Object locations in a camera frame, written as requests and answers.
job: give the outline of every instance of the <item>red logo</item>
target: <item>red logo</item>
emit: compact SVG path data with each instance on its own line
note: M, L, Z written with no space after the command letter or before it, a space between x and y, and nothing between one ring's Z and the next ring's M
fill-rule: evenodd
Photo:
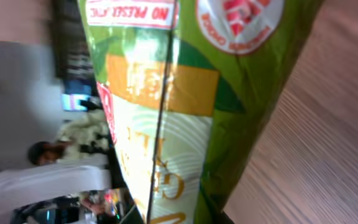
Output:
M270 0L228 0L223 3L226 19L234 36L239 35L269 4Z
M117 142L115 124L114 124L114 110L112 107L112 95L108 88L98 82L98 91L100 99L103 105L104 114L106 115L107 122L109 124L110 134L112 141L115 144Z

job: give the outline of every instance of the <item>snack bag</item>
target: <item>snack bag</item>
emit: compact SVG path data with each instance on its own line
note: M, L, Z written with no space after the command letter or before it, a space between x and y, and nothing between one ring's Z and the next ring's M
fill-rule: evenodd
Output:
M79 0L144 222L214 223L322 0Z

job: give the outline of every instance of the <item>gray wall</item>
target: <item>gray wall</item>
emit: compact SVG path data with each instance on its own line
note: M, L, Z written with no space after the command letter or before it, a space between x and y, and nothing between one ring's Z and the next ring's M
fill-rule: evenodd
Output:
M52 140L64 119L50 47L0 41L0 169L28 167L33 142Z

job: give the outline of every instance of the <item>wooden surface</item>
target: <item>wooden surface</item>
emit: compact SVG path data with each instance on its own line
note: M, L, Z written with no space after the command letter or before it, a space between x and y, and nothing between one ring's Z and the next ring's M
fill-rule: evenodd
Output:
M358 223L358 1L325 2L225 211L235 223Z

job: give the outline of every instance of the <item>colorful package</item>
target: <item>colorful package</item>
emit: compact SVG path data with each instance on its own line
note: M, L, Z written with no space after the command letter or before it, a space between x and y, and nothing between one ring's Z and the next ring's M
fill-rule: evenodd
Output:
M214 223L322 0L79 0L144 221Z

